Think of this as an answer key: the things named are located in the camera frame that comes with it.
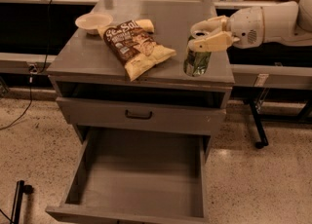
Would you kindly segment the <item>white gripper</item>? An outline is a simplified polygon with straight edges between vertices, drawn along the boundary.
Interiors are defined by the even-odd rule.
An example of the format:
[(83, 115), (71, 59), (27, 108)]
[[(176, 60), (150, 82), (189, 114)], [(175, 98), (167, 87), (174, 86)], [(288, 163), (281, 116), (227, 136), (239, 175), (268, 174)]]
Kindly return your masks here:
[(191, 34), (199, 31), (209, 35), (188, 42), (188, 48), (194, 52), (226, 51), (232, 45), (239, 49), (255, 48), (264, 38), (263, 12), (260, 7), (250, 7), (237, 11), (229, 19), (226, 16), (206, 19), (190, 28)]

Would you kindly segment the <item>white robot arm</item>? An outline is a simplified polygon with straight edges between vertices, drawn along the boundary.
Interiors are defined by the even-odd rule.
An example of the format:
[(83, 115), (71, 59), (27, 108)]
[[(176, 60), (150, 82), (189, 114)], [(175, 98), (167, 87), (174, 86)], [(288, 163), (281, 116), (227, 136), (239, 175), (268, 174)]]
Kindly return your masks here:
[(264, 43), (306, 47), (312, 43), (312, 0), (253, 6), (230, 17), (219, 16), (195, 23), (188, 49), (193, 52), (219, 52), (234, 46), (259, 47)]

